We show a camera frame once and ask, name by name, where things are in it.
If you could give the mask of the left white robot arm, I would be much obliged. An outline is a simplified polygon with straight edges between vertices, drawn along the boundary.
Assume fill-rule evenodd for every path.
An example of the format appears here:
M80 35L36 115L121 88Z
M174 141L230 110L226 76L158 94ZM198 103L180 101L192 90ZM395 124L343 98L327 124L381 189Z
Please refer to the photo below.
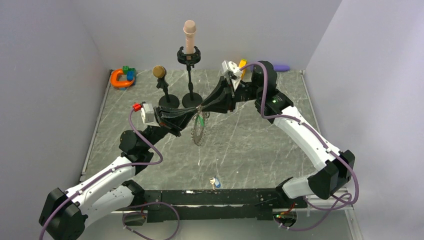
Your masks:
M163 154L155 144L166 135L181 136L196 107L167 108L134 104L128 115L129 130L120 136L121 154L87 180L61 190L55 188L45 200L39 223L39 239L76 240L85 228L109 213L144 203L143 188L131 179L148 166L160 165Z

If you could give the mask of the metal disc with keyrings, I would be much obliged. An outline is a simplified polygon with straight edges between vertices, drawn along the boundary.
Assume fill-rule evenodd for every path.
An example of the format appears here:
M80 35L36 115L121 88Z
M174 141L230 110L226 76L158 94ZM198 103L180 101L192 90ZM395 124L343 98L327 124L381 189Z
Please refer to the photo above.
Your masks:
M192 142L196 146L200 147L200 146L202 146L204 138L205 138L206 124L208 123L208 120L209 120L209 117L210 117L210 112L209 111L199 111L199 106L196 107L196 108L197 108L197 112L192 117L193 127L191 129L191 139L192 139ZM204 118L204 127L201 127L199 125L199 123L197 122L197 116L199 114L202 114L202 116Z

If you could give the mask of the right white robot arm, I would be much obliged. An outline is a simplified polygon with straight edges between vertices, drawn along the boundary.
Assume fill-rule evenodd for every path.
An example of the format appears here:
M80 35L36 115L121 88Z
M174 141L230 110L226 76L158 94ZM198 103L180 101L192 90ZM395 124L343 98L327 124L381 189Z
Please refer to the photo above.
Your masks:
M296 198L310 195L327 200L350 181L355 155L350 150L341 151L308 123L294 103L277 89L277 73L270 62L262 60L252 66L250 81L243 82L243 69L232 61L224 61L219 84L197 109L227 113L239 102L255 101L261 117L283 130L315 168L311 174L280 183L276 187L276 203L288 208Z

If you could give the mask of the key with green tag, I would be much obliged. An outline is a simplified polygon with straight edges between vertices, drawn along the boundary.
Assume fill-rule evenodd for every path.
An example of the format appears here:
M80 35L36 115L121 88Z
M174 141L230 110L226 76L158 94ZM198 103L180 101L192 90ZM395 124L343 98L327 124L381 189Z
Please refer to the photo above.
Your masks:
M205 120L204 120L202 114L198 114L196 120L202 128L205 126Z

